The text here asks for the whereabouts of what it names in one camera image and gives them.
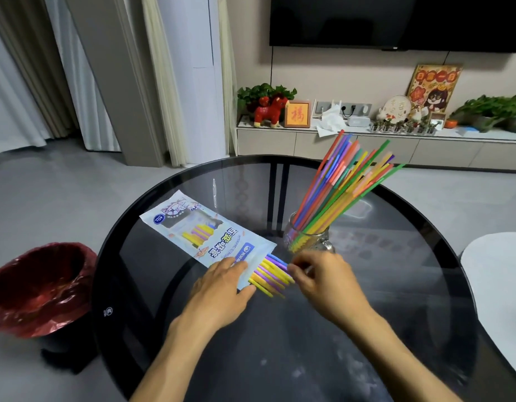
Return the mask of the red horse figurine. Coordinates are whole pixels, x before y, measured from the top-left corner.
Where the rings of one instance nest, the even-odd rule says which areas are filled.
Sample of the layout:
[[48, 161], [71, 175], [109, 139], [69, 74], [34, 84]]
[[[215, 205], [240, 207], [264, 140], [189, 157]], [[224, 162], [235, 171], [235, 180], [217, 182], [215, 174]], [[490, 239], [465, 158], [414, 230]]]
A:
[[271, 100], [268, 96], [262, 96], [258, 100], [259, 106], [254, 111], [254, 127], [260, 128], [262, 121], [270, 121], [272, 128], [279, 126], [280, 115], [289, 100], [283, 95], [277, 95]]

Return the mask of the person's left forearm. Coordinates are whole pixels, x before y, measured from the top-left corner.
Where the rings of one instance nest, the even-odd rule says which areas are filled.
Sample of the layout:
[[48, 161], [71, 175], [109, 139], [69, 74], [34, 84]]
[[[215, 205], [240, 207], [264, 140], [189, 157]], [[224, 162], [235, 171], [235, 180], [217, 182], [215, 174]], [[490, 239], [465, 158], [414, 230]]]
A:
[[179, 316], [129, 402], [183, 402], [199, 359], [219, 327]]

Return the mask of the person's right forearm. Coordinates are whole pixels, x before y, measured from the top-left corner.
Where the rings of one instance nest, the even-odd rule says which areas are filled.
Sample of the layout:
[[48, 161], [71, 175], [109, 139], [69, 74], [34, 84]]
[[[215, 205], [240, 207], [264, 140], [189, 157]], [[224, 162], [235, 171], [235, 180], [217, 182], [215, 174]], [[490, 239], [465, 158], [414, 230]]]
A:
[[345, 331], [394, 402], [463, 402], [413, 355], [379, 314], [369, 311], [349, 322]]

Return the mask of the bundle of yellow purple straws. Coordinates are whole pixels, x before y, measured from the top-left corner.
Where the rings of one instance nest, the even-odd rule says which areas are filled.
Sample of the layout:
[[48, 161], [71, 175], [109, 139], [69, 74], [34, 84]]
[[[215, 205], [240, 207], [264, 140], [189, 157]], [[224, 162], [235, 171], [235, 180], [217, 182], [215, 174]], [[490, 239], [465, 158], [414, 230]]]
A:
[[285, 289], [294, 284], [287, 263], [273, 254], [277, 243], [265, 230], [251, 231], [232, 222], [214, 229], [213, 224], [200, 223], [173, 238], [207, 268], [228, 257], [246, 261], [248, 269], [241, 275], [238, 289], [252, 284], [268, 297], [285, 299]]

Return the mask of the long beige low cabinet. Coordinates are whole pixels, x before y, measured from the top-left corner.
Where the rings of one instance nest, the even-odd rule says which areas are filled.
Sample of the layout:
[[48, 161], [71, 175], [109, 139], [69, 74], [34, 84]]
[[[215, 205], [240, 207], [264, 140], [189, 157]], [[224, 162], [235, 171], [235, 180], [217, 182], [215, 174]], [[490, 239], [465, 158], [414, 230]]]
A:
[[[455, 128], [443, 128], [430, 136], [371, 133], [366, 128], [346, 127], [351, 140], [363, 150], [385, 149], [395, 156], [394, 163], [410, 167], [449, 168], [496, 172], [516, 172], [516, 133], [494, 129], [478, 138], [464, 138]], [[253, 127], [243, 116], [236, 127], [237, 155], [275, 154], [321, 160], [337, 135], [319, 138], [312, 128]]]

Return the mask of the white curtain panel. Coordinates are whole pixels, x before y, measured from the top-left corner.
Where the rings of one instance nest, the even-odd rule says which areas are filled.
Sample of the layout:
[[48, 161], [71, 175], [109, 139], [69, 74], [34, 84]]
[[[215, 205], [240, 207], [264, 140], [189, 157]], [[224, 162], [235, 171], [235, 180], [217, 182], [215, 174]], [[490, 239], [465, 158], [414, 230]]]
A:
[[120, 152], [114, 129], [65, 0], [44, 0], [85, 148]]

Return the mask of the white blue plastic straw packet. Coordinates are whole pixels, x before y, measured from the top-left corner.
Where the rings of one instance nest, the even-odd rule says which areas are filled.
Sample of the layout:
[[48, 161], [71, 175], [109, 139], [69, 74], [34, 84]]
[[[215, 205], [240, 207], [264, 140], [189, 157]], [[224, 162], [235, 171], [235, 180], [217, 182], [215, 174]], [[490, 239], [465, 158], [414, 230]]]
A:
[[232, 222], [178, 190], [141, 214], [141, 220], [199, 263], [209, 268], [226, 257], [247, 262], [237, 288], [247, 287], [252, 273], [276, 243]]

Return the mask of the green leafy potted plant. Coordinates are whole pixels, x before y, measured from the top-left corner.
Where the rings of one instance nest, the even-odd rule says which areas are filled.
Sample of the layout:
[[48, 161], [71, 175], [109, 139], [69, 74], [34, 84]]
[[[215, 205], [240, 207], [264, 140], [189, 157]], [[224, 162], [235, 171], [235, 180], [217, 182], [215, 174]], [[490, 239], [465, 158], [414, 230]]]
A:
[[288, 89], [283, 85], [276, 87], [269, 83], [250, 87], [241, 87], [237, 91], [237, 99], [243, 101], [246, 112], [253, 115], [258, 107], [267, 107], [275, 97], [285, 97], [288, 100], [294, 100], [297, 89]]

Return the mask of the person's left hand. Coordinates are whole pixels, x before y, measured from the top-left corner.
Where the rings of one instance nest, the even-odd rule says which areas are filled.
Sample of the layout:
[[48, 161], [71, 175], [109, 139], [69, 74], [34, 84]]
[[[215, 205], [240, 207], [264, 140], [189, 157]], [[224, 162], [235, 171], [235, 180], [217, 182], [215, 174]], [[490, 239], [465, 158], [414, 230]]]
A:
[[179, 317], [179, 324], [192, 333], [213, 335], [233, 323], [244, 310], [231, 310], [230, 300], [238, 289], [246, 261], [228, 257], [214, 263], [199, 281]]

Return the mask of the white round cat ornament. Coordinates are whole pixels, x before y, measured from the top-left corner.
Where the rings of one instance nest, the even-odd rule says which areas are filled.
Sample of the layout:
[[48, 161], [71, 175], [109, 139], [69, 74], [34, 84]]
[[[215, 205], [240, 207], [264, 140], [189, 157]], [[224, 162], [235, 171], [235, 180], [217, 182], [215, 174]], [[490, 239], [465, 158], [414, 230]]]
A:
[[410, 99], [405, 95], [395, 95], [379, 109], [376, 120], [396, 124], [407, 120], [411, 111], [412, 102]]

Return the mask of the row of tiny potted plants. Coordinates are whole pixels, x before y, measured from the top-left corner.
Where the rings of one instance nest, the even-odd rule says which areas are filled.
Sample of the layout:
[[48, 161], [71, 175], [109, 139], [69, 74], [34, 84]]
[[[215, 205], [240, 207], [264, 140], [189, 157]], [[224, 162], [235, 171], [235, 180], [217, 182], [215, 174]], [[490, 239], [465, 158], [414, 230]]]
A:
[[372, 121], [368, 131], [371, 133], [384, 133], [392, 135], [408, 135], [415, 137], [434, 136], [437, 131], [442, 130], [444, 120], [423, 117], [421, 121], [415, 122], [412, 119], [392, 123], [390, 119]]

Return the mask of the small red gold framed picture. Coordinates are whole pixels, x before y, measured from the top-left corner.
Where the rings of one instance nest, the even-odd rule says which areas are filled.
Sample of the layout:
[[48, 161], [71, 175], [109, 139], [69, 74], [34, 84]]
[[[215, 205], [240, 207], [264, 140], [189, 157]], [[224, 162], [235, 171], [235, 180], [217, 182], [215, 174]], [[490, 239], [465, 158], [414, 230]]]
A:
[[312, 104], [310, 100], [288, 100], [284, 112], [284, 127], [310, 128]]

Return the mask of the clear glass mug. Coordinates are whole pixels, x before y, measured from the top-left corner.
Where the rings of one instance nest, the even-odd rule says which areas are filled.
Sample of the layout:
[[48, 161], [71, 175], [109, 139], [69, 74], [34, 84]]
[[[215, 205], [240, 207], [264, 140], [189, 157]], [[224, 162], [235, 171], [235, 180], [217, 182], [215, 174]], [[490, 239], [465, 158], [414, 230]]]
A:
[[329, 228], [318, 234], [305, 233], [301, 228], [295, 227], [296, 212], [290, 215], [287, 227], [283, 235], [284, 248], [295, 255], [303, 250], [328, 251], [335, 253], [335, 247], [329, 240]]

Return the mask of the white standing air conditioner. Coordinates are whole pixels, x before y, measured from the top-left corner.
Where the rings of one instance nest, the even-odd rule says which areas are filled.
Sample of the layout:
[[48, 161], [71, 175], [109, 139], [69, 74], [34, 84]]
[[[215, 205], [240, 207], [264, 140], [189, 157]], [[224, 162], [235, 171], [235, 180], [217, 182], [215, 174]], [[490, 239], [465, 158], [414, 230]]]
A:
[[183, 116], [186, 167], [227, 156], [218, 0], [157, 0]]

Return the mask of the person's right hand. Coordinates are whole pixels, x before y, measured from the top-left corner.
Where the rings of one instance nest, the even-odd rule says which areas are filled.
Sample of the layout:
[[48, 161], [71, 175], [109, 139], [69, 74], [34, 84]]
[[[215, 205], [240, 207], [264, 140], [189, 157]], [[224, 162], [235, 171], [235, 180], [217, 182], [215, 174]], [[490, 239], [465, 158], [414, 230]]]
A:
[[288, 265], [297, 265], [310, 277], [310, 295], [304, 295], [322, 317], [346, 333], [360, 330], [376, 317], [351, 266], [328, 251], [304, 250]]

